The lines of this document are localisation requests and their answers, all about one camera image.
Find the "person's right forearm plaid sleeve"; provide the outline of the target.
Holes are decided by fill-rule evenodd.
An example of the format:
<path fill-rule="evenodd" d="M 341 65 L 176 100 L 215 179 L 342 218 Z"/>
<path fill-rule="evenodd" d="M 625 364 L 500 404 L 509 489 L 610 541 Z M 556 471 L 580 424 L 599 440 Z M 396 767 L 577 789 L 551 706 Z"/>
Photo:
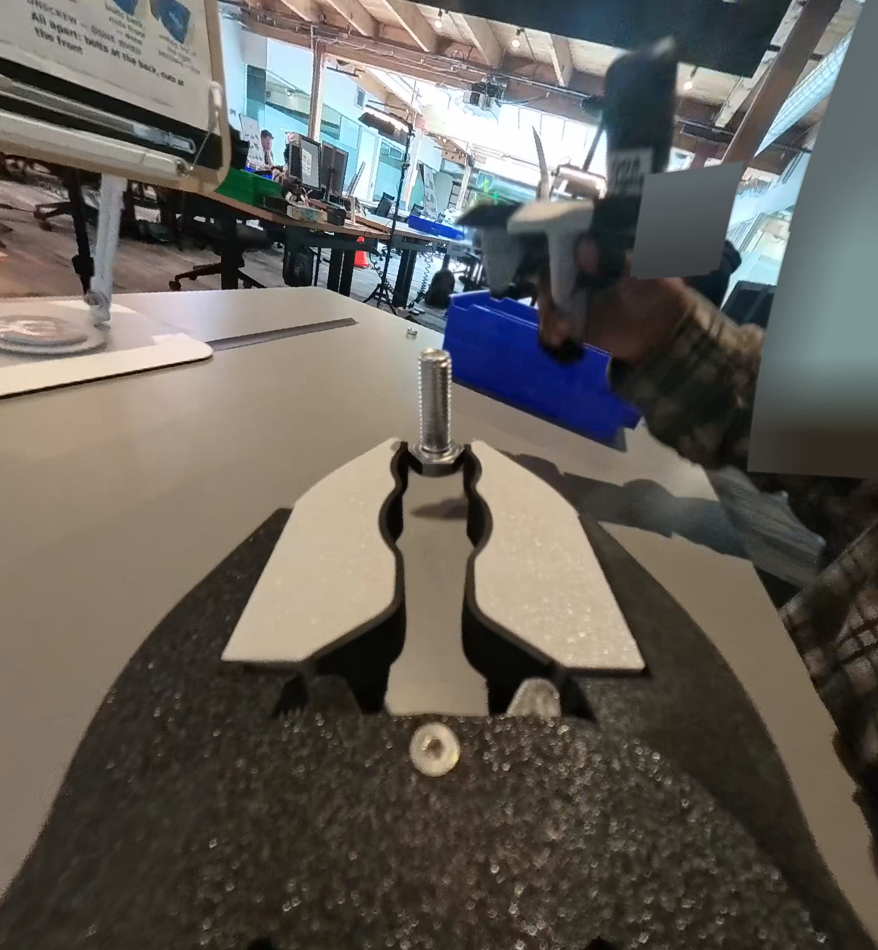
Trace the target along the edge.
<path fill-rule="evenodd" d="M 613 357 L 609 380 L 650 434 L 705 469 L 747 471 L 765 332 L 689 290 L 681 317 L 645 355 Z"/>

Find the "green plastic bins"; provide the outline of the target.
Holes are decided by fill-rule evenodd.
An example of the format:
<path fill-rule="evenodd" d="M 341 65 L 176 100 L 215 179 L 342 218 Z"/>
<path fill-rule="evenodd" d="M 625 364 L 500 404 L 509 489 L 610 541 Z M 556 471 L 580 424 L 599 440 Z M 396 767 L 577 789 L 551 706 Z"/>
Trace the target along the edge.
<path fill-rule="evenodd" d="M 287 190 L 273 178 L 247 169 L 229 168 L 216 194 L 252 207 L 284 213 L 287 208 Z"/>

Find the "black computer monitor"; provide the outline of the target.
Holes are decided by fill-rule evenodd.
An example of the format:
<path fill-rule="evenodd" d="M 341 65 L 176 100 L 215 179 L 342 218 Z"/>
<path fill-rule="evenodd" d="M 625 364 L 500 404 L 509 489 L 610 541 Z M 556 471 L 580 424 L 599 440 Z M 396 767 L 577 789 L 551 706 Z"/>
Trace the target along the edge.
<path fill-rule="evenodd" d="M 350 156 L 344 149 L 323 142 L 320 152 L 319 185 L 324 200 L 342 198 L 347 182 L 347 166 Z"/>

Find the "wooden desk with black legs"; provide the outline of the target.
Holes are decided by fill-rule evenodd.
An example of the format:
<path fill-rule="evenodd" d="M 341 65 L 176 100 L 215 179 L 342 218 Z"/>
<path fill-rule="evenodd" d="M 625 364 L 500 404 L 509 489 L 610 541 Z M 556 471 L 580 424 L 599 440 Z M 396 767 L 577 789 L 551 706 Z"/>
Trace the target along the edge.
<path fill-rule="evenodd" d="M 235 224 L 230 223 L 229 220 L 237 222 L 259 220 L 283 229 L 283 245 L 290 243 L 295 246 L 309 246 L 317 251 L 324 249 L 331 251 L 326 288 L 329 291 L 350 296 L 354 271 L 353 253 L 358 250 L 368 252 L 369 246 L 364 245 L 364 239 L 372 238 L 372 232 L 355 224 L 336 225 L 327 221 L 292 219 L 276 212 L 219 196 L 216 192 L 205 197 L 219 205 L 216 215 L 218 220 L 224 222 L 224 231 L 228 233 L 235 229 Z"/>

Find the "blue parts bin with divider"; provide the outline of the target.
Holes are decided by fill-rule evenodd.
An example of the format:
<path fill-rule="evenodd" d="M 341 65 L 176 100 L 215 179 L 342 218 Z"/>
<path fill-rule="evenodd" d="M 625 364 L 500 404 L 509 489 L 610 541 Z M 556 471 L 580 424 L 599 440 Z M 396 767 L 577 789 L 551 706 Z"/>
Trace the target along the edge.
<path fill-rule="evenodd" d="M 610 356 L 585 346 L 579 360 L 558 362 L 540 347 L 538 314 L 527 303 L 488 291 L 453 295 L 444 346 L 455 382 L 559 428 L 612 444 L 641 421 L 612 392 Z"/>

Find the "black tripod light stand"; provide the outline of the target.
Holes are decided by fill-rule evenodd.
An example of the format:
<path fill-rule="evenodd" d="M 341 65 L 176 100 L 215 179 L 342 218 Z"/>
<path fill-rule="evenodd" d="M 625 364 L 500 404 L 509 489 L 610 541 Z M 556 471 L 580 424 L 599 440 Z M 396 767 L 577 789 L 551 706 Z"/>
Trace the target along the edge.
<path fill-rule="evenodd" d="M 392 203 L 383 273 L 379 284 L 375 288 L 375 292 L 366 299 L 367 303 L 373 301 L 377 309 L 388 306 L 394 315 L 399 315 L 400 311 L 408 307 L 409 291 L 416 266 L 416 255 L 418 253 L 414 249 L 404 249 L 398 252 L 398 270 L 396 279 L 392 284 L 389 282 L 389 268 L 394 256 L 394 249 L 397 247 L 397 229 L 399 226 L 400 210 L 405 200 L 406 184 L 409 178 L 412 159 L 411 150 L 416 137 L 416 129 L 412 120 L 388 108 L 385 104 L 366 107 L 361 115 L 360 121 L 362 125 L 366 125 L 378 132 L 382 138 L 396 143 L 403 148 L 397 195 Z"/>

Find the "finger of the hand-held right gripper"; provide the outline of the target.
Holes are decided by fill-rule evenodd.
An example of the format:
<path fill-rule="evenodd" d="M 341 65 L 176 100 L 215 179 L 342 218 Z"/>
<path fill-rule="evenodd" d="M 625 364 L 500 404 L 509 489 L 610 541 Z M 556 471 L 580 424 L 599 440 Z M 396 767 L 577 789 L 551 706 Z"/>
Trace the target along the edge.
<path fill-rule="evenodd" d="M 456 221 L 456 226 L 462 229 L 506 229 L 507 222 L 518 210 L 519 205 L 514 202 L 476 203 Z"/>
<path fill-rule="evenodd" d="M 593 202 L 585 199 L 540 199 L 521 206 L 505 225 L 509 248 L 517 254 L 512 282 L 546 282 L 569 321 L 587 318 L 577 252 L 593 211 Z"/>

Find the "white document stand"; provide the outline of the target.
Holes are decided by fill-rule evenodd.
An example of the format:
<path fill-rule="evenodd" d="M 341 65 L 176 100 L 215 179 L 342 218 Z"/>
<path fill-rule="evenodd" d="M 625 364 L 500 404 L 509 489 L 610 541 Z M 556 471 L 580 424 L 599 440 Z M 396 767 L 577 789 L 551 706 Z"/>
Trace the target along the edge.
<path fill-rule="evenodd" d="M 204 3 L 214 79 L 202 129 L 0 59 L 0 152 L 100 177 L 82 296 L 0 300 L 0 399 L 211 358 L 207 343 L 112 301 L 126 185 L 205 196 L 231 164 L 219 4 Z"/>

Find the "silver hex bolt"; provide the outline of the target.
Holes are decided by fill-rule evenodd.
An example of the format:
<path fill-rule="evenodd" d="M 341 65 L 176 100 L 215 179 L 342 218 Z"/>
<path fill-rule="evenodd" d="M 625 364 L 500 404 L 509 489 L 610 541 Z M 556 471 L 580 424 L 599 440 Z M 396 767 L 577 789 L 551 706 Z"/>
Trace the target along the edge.
<path fill-rule="evenodd" d="M 409 449 L 424 477 L 444 477 L 460 464 L 463 445 L 451 425 L 452 360 L 445 350 L 422 350 L 418 362 L 419 431 Z"/>

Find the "printed instruction sheet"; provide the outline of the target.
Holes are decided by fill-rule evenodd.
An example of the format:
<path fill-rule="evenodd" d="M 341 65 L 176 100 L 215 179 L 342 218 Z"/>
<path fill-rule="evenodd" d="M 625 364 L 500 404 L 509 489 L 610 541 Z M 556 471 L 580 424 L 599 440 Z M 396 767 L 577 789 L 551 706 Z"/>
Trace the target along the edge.
<path fill-rule="evenodd" d="M 0 59 L 184 125 L 209 124 L 204 2 L 0 1 Z"/>

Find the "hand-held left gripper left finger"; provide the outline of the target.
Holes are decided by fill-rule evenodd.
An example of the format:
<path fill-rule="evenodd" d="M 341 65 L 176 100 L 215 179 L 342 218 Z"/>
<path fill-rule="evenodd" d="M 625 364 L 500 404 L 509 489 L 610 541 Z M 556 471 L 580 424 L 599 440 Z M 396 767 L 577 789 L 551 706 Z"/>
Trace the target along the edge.
<path fill-rule="evenodd" d="M 404 599 L 406 443 L 390 438 L 294 504 L 222 653 L 230 664 L 304 668 L 393 617 Z"/>

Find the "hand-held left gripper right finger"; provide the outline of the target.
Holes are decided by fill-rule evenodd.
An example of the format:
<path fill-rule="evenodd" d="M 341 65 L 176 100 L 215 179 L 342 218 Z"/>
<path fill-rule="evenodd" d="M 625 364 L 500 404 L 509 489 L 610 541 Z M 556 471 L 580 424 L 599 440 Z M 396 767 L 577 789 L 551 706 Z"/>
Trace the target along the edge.
<path fill-rule="evenodd" d="M 551 484 L 488 443 L 470 445 L 481 516 L 478 616 L 570 674 L 640 674 L 645 661 L 580 517 Z"/>

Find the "person's right hand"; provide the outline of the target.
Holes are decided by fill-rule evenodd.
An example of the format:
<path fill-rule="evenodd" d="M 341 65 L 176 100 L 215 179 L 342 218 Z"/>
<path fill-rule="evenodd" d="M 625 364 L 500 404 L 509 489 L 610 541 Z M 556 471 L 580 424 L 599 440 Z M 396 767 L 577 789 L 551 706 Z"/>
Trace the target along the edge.
<path fill-rule="evenodd" d="M 627 255 L 618 280 L 603 288 L 585 288 L 585 316 L 567 314 L 555 300 L 549 272 L 537 287 L 539 342 L 549 355 L 563 359 L 585 345 L 635 365 L 669 339 L 693 303 L 680 278 L 636 279 Z"/>

